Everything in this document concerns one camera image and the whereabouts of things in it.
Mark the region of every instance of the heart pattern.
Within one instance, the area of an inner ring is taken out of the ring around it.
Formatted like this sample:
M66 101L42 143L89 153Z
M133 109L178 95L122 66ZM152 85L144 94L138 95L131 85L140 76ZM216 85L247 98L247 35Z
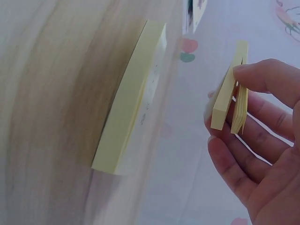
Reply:
M182 62L192 62L196 56L193 53L198 48L198 42L196 40L184 38L182 44L182 52L180 54L180 60Z
M192 62L192 61L194 61L195 60L195 55L194 54L189 54L189 53L184 53L184 52L182 52L181 54L180 54L180 59L181 59L181 61L183 61L183 62Z

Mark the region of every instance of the wooden surface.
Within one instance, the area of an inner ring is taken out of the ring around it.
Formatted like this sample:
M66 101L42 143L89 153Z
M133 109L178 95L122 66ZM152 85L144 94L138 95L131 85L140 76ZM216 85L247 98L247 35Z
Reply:
M181 1L0 5L0 224L132 225L176 70ZM139 171L93 171L107 113L147 19L168 22L168 48Z

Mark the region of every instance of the palm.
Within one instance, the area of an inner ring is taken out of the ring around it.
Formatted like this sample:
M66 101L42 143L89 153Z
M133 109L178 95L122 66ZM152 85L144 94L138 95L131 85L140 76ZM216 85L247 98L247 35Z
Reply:
M248 201L248 211L256 225L290 224L280 222L279 215L289 215L300 209L300 154L298 149L288 148L272 166L265 178L253 191ZM285 197L293 199L292 205L284 204Z
M295 143L290 146L247 117L239 136L269 163L258 159L230 134L234 103L222 131L210 129L211 107L205 125L212 161L227 185L247 207L255 225L300 224L300 70L277 60L265 60L235 71L237 80L250 90L271 92L293 109L293 115L250 92L248 112L273 132Z

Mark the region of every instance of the stack of sticky notes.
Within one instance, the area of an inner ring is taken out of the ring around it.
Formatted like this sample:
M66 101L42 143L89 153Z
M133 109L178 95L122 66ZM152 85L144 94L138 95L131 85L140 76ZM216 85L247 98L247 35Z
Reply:
M92 168L135 172L167 46L164 23L147 21L114 98Z
M231 125L231 133L237 134L240 129L244 129L248 110L248 90L238 84L233 76L233 68L240 64L247 63L248 43L239 41L237 49L230 64L230 67L224 77L223 84L217 95L213 110L210 127L222 130L228 113L230 103L233 100L233 94L236 91L236 101Z

